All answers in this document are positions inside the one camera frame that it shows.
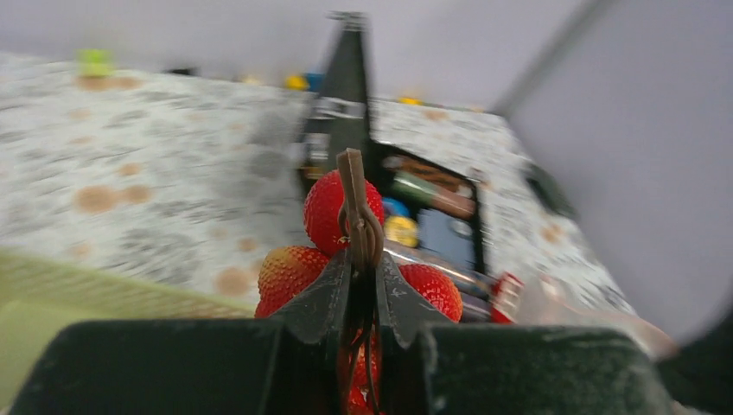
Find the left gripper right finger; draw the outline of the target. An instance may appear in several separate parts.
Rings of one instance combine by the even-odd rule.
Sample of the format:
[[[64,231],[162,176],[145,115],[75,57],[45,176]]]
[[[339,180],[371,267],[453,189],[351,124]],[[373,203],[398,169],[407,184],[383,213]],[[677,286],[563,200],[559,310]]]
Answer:
[[[377,271],[386,414],[670,414],[647,354],[618,329],[452,322],[390,255]]]

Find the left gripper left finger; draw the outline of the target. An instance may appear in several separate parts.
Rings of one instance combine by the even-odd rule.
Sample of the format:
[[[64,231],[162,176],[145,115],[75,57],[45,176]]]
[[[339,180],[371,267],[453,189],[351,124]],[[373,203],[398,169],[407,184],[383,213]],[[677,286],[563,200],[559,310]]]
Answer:
[[[13,414],[342,414],[352,258],[268,318],[91,320],[62,329]]]

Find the clear zip top bag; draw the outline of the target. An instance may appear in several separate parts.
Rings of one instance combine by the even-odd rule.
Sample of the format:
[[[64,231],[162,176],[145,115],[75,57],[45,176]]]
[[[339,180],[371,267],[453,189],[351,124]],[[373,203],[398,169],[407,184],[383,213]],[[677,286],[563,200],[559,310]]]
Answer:
[[[669,335],[638,316],[583,306],[572,294],[569,285],[560,279],[539,275],[527,282],[520,281],[524,284],[524,290],[514,324],[615,329],[631,338],[654,360],[668,357],[679,350]]]

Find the red strawberry bunch toy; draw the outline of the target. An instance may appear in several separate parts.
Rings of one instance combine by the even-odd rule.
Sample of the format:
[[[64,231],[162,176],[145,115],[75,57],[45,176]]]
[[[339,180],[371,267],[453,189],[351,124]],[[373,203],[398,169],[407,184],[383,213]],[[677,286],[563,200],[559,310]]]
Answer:
[[[385,251],[380,195],[347,149],[303,208],[312,247],[277,248],[258,275],[258,318],[272,320],[268,407],[282,414],[429,414],[429,324],[456,323],[455,284]]]

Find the red lego brick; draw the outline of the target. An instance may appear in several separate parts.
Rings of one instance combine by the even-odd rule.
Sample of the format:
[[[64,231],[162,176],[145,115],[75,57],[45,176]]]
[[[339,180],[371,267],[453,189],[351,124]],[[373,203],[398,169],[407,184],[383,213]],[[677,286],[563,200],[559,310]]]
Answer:
[[[524,284],[512,273],[503,272],[492,288],[490,316],[500,324],[514,324]]]

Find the blue playing cards deck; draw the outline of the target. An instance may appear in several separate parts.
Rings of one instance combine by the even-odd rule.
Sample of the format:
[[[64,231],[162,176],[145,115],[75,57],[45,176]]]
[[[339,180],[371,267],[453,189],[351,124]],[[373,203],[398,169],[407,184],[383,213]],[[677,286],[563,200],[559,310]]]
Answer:
[[[475,268],[473,231],[468,222],[424,209],[417,216],[419,248],[462,268]]]

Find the yellow big blind button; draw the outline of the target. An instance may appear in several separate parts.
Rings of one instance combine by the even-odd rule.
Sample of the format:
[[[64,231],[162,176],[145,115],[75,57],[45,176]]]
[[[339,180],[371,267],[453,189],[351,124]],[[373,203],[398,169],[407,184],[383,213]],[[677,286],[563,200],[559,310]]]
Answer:
[[[384,235],[401,246],[416,248],[419,244],[418,224],[410,217],[392,215],[385,219]]]

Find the black poker chip case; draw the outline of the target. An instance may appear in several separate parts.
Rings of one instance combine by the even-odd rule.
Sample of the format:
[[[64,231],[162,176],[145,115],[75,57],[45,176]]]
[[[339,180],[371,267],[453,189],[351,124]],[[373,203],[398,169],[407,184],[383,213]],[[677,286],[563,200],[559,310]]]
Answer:
[[[385,249],[401,265],[426,264],[450,278],[462,297],[462,320],[490,318],[492,281],[481,234],[481,203],[475,181],[416,155],[402,144],[380,142],[377,106],[369,99],[367,18],[359,12],[335,12],[338,29],[323,73],[311,77],[314,97],[295,146],[297,174],[306,197],[305,229],[326,254],[347,244],[337,223],[343,200],[337,155],[349,148],[363,157],[366,193],[384,223],[392,215],[417,222],[432,209],[469,223],[473,231],[475,268],[456,266],[429,252],[390,240]]]

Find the dark grey lego baseplate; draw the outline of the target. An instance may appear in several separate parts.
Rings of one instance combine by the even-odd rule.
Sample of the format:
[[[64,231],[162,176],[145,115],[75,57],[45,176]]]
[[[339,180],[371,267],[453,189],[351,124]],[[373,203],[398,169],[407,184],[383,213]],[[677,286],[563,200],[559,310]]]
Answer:
[[[523,176],[529,188],[546,211],[570,220],[577,218],[577,211],[555,178],[534,163],[527,163]]]

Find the green plastic basket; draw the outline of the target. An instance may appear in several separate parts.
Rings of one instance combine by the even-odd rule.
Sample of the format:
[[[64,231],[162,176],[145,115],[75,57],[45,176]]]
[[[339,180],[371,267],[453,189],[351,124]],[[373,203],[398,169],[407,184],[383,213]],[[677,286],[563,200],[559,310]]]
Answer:
[[[244,318],[246,303],[1,250],[1,407],[11,406],[44,348],[87,320]]]

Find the green block at wall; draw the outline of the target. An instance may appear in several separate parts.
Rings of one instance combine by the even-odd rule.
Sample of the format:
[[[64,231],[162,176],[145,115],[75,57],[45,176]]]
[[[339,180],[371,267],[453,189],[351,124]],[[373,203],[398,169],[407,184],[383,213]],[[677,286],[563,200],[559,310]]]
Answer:
[[[79,49],[77,65],[79,76],[87,78],[109,77],[114,72],[112,53],[107,49]]]

